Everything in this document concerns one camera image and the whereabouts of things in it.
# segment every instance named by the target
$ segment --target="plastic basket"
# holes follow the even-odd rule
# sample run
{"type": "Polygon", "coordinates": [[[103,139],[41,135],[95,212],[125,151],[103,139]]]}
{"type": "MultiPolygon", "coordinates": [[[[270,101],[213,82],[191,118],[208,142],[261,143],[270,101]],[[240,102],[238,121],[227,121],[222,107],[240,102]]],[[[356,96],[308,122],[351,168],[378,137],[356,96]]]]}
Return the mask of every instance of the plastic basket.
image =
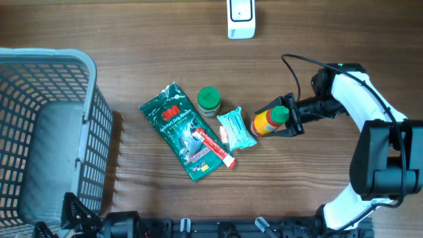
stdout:
{"type": "Polygon", "coordinates": [[[60,225],[65,192],[100,212],[112,113],[79,50],[0,48],[0,236],[60,225]]]}

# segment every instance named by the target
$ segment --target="red and white tube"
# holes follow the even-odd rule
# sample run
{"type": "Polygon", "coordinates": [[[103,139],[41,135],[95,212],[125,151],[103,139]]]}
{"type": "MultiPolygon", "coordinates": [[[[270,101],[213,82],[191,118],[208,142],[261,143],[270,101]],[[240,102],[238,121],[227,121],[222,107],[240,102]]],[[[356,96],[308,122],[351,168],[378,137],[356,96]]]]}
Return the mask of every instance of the red and white tube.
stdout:
{"type": "Polygon", "coordinates": [[[211,151],[213,151],[229,169],[233,169],[235,163],[237,162],[234,157],[228,154],[219,144],[216,143],[203,128],[197,128],[194,133],[192,133],[196,139],[200,140],[205,146],[207,146],[211,151]]]}

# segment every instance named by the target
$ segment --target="white device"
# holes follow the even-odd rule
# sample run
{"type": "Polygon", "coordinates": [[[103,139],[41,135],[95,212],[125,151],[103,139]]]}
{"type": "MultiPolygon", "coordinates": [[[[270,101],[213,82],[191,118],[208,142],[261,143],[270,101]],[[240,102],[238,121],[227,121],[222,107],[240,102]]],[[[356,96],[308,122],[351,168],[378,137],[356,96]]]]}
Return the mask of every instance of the white device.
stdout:
{"type": "MultiPolygon", "coordinates": [[[[407,119],[404,114],[395,110],[375,89],[370,82],[369,75],[360,72],[349,73],[365,81],[365,83],[379,95],[385,105],[391,108],[392,115],[397,122],[402,122],[404,119],[407,119]]],[[[391,119],[384,113],[384,109],[373,94],[349,76],[345,74],[335,76],[331,92],[332,96],[345,107],[360,131],[366,120],[379,119],[384,122],[391,122],[391,119]]],[[[335,200],[328,202],[324,206],[323,213],[325,222],[328,228],[337,230],[363,214],[372,204],[389,204],[391,202],[392,200],[389,198],[374,198],[370,201],[363,201],[361,196],[354,192],[350,183],[335,200]]],[[[358,222],[346,228],[346,230],[355,229],[357,225],[358,222]]]]}
{"type": "Polygon", "coordinates": [[[232,40],[248,39],[256,30],[254,0],[226,0],[227,37],[232,40]]]}

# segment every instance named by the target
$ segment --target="3m logo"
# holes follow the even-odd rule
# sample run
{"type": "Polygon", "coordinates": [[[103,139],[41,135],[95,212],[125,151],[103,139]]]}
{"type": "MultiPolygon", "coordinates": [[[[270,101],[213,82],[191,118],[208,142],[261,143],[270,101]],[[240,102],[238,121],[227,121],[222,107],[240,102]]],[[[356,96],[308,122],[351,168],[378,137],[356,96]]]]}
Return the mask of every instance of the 3m logo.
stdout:
{"type": "Polygon", "coordinates": [[[172,108],[169,108],[166,111],[162,112],[161,117],[163,117],[163,120],[167,122],[179,112],[179,108],[176,105],[173,105],[172,108]]]}

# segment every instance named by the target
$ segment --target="bottle cap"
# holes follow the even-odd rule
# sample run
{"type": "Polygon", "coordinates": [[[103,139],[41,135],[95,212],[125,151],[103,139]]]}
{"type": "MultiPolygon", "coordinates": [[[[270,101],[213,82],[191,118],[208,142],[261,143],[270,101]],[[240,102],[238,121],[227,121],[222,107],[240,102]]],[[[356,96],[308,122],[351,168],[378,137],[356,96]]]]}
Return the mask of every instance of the bottle cap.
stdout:
{"type": "Polygon", "coordinates": [[[213,87],[205,87],[198,93],[198,105],[204,110],[216,109],[220,104],[219,91],[213,87]]]}
{"type": "Polygon", "coordinates": [[[284,106],[275,106],[270,111],[270,117],[275,123],[283,124],[289,118],[289,109],[284,106]]]}

